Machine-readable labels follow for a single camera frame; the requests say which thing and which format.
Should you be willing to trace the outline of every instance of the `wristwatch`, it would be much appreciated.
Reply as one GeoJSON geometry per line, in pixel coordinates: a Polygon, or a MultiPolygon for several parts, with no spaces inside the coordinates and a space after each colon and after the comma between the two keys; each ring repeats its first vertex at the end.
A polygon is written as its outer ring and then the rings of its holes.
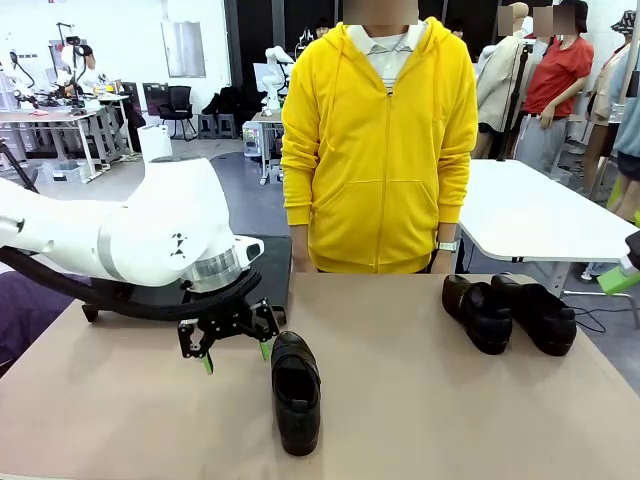
{"type": "Polygon", "coordinates": [[[445,252],[455,253],[458,251],[458,242],[436,242],[436,250],[444,250],[445,252]]]}

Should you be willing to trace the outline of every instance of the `black chair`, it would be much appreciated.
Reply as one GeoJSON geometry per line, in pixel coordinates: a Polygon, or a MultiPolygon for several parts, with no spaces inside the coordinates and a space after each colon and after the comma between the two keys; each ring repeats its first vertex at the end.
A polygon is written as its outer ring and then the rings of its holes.
{"type": "Polygon", "coordinates": [[[180,124],[182,125],[182,134],[184,135],[185,142],[190,142],[193,138],[187,138],[187,131],[184,128],[184,121],[189,122],[189,126],[195,137],[198,136],[198,132],[193,127],[191,123],[191,119],[193,118],[193,105],[189,103],[189,97],[191,95],[191,87],[187,86],[172,86],[169,87],[168,92],[168,103],[164,103],[162,105],[158,105],[158,111],[160,112],[160,118],[162,119],[162,124],[166,120],[173,120],[173,137],[176,138],[176,134],[178,133],[178,120],[180,120],[180,124]]]}

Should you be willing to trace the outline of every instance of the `yellow jacket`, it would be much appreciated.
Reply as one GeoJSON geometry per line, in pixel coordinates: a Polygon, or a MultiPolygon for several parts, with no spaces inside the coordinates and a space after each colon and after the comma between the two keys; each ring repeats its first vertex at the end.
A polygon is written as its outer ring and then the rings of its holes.
{"type": "Polygon", "coordinates": [[[289,225],[317,268],[414,273],[457,223],[476,141],[465,44],[435,18],[391,94],[339,23],[296,62],[282,118],[289,225]]]}

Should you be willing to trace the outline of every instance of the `shirt collar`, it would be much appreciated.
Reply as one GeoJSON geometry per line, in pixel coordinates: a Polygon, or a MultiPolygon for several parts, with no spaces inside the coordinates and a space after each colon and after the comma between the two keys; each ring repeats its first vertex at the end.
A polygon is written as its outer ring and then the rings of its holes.
{"type": "MultiPolygon", "coordinates": [[[[427,24],[422,20],[418,20],[416,25],[409,25],[409,30],[404,35],[396,51],[410,51],[413,52],[417,47],[422,35],[426,30],[427,24]]],[[[380,45],[373,40],[366,32],[362,25],[350,25],[347,28],[347,33],[351,37],[351,41],[365,55],[369,55],[372,51],[388,51],[388,48],[380,45]]]]}

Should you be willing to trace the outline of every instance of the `black leather shoe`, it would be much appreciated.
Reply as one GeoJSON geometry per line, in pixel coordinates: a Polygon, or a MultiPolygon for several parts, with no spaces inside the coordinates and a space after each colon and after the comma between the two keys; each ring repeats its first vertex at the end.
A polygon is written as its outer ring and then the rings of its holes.
{"type": "Polygon", "coordinates": [[[567,354],[576,338],[573,309],[537,283],[520,285],[496,275],[491,285],[505,298],[511,316],[522,325],[536,347],[547,355],[567,354]]]}
{"type": "Polygon", "coordinates": [[[442,287],[442,304],[481,352],[497,355],[507,348],[513,327],[509,309],[491,285],[449,275],[442,287]]]}
{"type": "Polygon", "coordinates": [[[320,431],[320,374],[309,346],[293,332],[273,344],[271,384],[282,446],[291,455],[310,454],[320,431]]]}

